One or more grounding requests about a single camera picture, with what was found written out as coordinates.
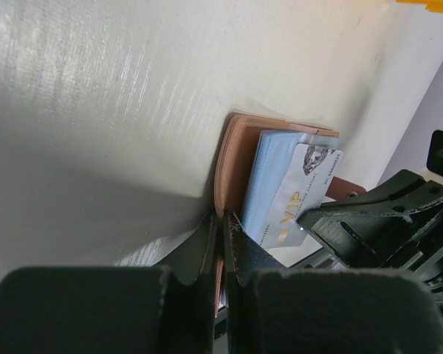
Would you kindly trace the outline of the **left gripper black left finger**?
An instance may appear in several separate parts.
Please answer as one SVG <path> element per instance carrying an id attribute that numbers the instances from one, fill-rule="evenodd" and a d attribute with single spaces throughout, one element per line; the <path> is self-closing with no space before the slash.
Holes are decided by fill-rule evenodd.
<path id="1" fill-rule="evenodd" d="M 150 267 L 27 267 L 0 282 L 0 353 L 211 353 L 217 217 Z"/>

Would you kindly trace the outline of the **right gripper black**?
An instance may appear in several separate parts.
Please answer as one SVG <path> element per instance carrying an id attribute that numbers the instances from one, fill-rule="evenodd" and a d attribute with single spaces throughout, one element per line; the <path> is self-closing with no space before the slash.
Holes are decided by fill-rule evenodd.
<path id="1" fill-rule="evenodd" d="M 443 128 L 432 133 L 425 180 L 409 170 L 344 201 L 303 213 L 298 224 L 347 268 L 417 268 L 443 309 Z"/>

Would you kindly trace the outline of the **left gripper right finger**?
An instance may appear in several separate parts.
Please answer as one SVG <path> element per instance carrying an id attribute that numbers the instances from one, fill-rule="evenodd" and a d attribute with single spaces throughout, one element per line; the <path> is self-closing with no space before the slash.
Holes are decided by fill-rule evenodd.
<path id="1" fill-rule="evenodd" d="M 443 353 L 443 315 L 399 269 L 287 268 L 225 212 L 230 353 Z"/>

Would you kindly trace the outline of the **brown leather card holder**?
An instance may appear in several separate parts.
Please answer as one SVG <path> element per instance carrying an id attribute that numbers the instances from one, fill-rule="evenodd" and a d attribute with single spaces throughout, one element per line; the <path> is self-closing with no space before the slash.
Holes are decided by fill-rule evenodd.
<path id="1" fill-rule="evenodd" d="M 259 246 L 265 218 L 298 144 L 341 150 L 339 133 L 327 128 L 244 114 L 229 119 L 216 163 L 216 213 L 236 213 L 243 230 Z M 364 187 L 335 173 L 323 201 L 344 201 L 365 193 Z M 282 248 L 301 248 L 309 254 L 313 242 L 306 233 L 301 246 Z"/>

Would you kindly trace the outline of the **yellow plastic bin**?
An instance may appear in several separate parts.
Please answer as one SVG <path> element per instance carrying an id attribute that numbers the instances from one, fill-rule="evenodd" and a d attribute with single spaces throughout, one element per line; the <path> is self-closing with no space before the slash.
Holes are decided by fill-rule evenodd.
<path id="1" fill-rule="evenodd" d="M 432 13 L 443 13 L 443 0 L 396 0 L 397 3 L 403 4 L 420 4 Z"/>

